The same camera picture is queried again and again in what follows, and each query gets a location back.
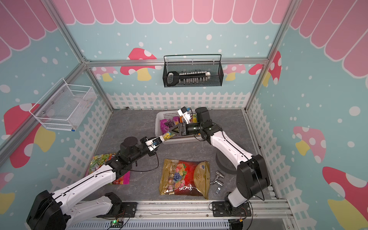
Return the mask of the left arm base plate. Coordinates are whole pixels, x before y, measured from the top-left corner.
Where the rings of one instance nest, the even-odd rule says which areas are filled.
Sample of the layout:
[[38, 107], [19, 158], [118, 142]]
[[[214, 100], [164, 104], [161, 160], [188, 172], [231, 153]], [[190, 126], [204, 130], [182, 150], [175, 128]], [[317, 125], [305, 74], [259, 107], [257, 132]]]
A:
[[134, 218], [137, 211], [137, 205], [137, 202], [123, 202], [120, 204], [113, 204], [112, 208], [107, 214], [99, 215], [97, 217], [103, 219], [118, 219], [126, 217]]

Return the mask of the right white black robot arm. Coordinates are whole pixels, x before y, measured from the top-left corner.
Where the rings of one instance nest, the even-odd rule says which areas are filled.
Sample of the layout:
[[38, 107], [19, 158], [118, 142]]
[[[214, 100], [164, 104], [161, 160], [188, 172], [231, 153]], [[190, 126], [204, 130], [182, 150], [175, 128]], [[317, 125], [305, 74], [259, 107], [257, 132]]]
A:
[[206, 107], [195, 110], [197, 122], [192, 123], [190, 110], [185, 106], [177, 111], [184, 119], [171, 129], [178, 136], [200, 134], [202, 140], [219, 150], [236, 168], [236, 188], [226, 202], [237, 208], [271, 184], [266, 162], [261, 155], [253, 155], [234, 142], [222, 126], [212, 121]]

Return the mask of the purple grape candy bag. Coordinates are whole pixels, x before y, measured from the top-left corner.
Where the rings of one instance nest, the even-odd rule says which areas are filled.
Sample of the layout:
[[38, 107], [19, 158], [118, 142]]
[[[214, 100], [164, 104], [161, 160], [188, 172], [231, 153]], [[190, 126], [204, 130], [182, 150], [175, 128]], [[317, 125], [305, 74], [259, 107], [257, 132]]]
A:
[[179, 117], [160, 120], [160, 129], [162, 133], [165, 134], [166, 132], [169, 132], [171, 128], [178, 125], [179, 122], [180, 122]]

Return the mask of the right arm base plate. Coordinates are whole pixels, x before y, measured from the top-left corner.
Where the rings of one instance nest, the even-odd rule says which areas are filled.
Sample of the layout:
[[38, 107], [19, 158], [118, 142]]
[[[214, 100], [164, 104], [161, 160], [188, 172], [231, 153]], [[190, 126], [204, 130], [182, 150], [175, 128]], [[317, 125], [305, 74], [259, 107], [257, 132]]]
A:
[[213, 201], [209, 205], [214, 217], [250, 217], [251, 208], [248, 202], [233, 207], [228, 201]]

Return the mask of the white plastic basket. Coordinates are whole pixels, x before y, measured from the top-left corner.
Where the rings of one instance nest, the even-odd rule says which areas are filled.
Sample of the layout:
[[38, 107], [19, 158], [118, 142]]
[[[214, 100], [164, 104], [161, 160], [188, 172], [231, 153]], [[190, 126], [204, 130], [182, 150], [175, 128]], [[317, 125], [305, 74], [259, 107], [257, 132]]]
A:
[[[168, 132], [169, 129], [164, 130], [162, 132], [161, 129], [161, 121], [162, 120], [170, 120], [174, 117], [178, 117], [179, 114], [177, 111], [161, 111], [156, 115], [156, 121], [155, 121], [155, 135], [160, 136], [164, 133]], [[170, 138], [169, 140], [165, 141], [164, 144], [182, 144], [182, 143], [189, 143], [189, 142], [198, 142], [198, 140], [201, 140], [200, 135], [190, 135], [190, 136], [174, 136]]]

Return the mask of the green candy bag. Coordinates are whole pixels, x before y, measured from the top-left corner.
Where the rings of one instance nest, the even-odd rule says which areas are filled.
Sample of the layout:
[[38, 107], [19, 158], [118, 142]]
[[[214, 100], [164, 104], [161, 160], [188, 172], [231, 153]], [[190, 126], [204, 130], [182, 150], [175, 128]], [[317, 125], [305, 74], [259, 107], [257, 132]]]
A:
[[171, 138], [172, 138], [172, 137], [174, 137], [174, 136], [175, 136], [175, 133], [166, 132], [165, 134], [163, 134], [163, 139], [164, 139], [165, 141], [167, 141], [167, 140], [171, 139]]

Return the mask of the pink fruit chewy candy bag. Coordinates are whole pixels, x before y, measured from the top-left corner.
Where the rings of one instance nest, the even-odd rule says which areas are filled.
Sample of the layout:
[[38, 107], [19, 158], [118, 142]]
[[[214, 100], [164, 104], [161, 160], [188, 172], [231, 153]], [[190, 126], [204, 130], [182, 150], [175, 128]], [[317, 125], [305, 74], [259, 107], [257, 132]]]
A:
[[[111, 160], [115, 156], [115, 153], [99, 154], [92, 157], [90, 164], [86, 170], [85, 176], [92, 174], [98, 170], [107, 161]], [[130, 172], [124, 174], [121, 178], [110, 183], [111, 185], [129, 185], [130, 184]]]

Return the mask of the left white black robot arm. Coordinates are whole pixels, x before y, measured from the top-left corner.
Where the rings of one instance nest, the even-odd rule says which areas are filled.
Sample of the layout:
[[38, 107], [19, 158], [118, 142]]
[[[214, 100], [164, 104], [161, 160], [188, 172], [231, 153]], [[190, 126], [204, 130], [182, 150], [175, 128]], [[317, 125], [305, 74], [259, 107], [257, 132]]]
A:
[[163, 136], [138, 140], [128, 137], [120, 144], [120, 150], [93, 173], [53, 193], [39, 193], [26, 219], [32, 230], [65, 230], [92, 217], [116, 218], [127, 213], [122, 200], [110, 192], [82, 203], [81, 201], [131, 171], [132, 165], [144, 157], [152, 156], [165, 141]]

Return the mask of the large gold red candy bag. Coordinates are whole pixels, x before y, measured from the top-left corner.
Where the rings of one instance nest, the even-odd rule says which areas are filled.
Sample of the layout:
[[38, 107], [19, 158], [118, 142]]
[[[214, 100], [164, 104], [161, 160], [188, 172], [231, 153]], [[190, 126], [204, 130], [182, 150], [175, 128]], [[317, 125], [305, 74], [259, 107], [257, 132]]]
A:
[[210, 163], [165, 159], [159, 185], [161, 195], [209, 198]]

